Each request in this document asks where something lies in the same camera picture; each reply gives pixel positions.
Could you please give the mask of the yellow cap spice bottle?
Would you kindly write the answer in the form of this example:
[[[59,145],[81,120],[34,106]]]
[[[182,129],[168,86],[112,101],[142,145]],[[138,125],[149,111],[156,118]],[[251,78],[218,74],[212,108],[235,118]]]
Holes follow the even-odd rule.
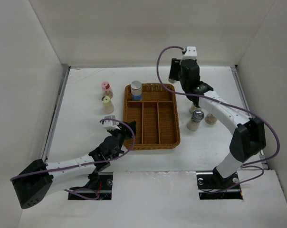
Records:
[[[106,113],[106,114],[111,114],[114,112],[115,108],[114,108],[114,105],[111,101],[111,98],[107,95],[103,96],[101,98],[101,101],[103,103],[103,111]]]

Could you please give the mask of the blue label silver-cap jar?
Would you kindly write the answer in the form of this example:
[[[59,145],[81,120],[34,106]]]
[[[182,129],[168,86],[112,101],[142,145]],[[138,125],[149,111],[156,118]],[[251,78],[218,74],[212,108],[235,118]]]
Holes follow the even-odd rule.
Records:
[[[133,101],[142,100],[142,83],[139,81],[133,81],[130,84],[131,87],[131,97]]]

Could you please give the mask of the black grinder spice bottle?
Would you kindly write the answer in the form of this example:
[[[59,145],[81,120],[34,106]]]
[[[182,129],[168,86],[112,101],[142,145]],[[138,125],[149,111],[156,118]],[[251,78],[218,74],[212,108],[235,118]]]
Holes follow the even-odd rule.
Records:
[[[194,103],[191,104],[190,108],[189,108],[189,112],[190,114],[192,114],[194,111],[196,110],[201,110],[200,107],[196,106]]]

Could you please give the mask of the silver grinder spice bottle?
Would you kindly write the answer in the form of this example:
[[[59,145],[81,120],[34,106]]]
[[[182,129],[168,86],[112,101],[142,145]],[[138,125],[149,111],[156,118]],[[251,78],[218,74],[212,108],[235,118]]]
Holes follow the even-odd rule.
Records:
[[[187,128],[190,131],[198,130],[200,122],[204,119],[204,112],[202,110],[195,110],[191,114],[190,120],[187,122]]]

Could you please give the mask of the dark lid spice jar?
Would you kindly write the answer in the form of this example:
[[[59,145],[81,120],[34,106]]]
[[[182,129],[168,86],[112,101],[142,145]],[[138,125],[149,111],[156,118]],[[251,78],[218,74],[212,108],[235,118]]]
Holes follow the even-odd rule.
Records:
[[[214,115],[212,115],[211,113],[208,113],[205,116],[205,122],[207,124],[214,125],[217,122],[217,118]]]

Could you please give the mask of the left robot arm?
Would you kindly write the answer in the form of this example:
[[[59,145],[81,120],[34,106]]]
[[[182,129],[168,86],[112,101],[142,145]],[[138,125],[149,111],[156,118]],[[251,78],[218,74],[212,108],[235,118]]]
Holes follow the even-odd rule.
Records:
[[[10,179],[22,209],[37,205],[47,195],[61,188],[70,190],[73,185],[68,181],[75,178],[80,180],[84,188],[94,189],[99,181],[99,173],[108,168],[111,161],[127,155],[122,146],[125,140],[135,140],[136,122],[105,118],[100,123],[110,135],[89,154],[60,162],[37,159]]]

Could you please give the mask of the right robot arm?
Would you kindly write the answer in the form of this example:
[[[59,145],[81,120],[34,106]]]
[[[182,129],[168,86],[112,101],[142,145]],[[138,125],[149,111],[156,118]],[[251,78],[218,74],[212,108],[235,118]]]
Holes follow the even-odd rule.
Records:
[[[179,81],[193,106],[208,111],[230,131],[229,153],[213,169],[211,178],[215,187],[223,188],[244,162],[266,147],[264,123],[224,105],[213,88],[201,81],[196,60],[173,58],[169,80]]]

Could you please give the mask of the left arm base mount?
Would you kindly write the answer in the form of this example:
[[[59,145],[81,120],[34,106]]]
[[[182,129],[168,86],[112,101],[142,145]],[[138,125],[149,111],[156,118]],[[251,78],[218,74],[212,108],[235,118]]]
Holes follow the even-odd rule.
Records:
[[[97,198],[96,200],[111,200],[113,187],[113,173],[99,173],[98,177],[94,177],[86,185],[72,187],[69,190],[80,196],[68,193],[68,200],[86,200],[87,198]]]

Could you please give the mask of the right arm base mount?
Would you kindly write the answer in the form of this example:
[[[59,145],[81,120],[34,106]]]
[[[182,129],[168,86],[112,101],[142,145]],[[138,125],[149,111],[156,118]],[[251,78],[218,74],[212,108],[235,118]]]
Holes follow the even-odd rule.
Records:
[[[231,177],[228,177],[220,183],[216,183],[212,178],[213,173],[197,172],[197,186],[199,190],[200,200],[242,200],[241,187],[239,183],[239,177],[237,173],[234,173]]]

